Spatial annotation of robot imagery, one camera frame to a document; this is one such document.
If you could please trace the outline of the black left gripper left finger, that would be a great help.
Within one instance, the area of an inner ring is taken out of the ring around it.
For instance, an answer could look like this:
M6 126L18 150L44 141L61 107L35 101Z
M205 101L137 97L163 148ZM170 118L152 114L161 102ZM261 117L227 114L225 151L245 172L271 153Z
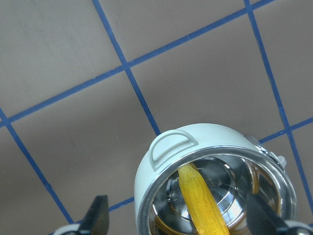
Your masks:
M106 235L109 230L107 195L96 196L78 227L79 235Z

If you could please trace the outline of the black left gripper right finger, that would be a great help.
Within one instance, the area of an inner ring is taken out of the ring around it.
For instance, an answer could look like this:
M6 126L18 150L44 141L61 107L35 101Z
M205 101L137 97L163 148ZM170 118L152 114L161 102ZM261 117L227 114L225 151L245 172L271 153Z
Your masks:
M296 235L297 228L290 228L258 195L247 196L247 227L252 235Z

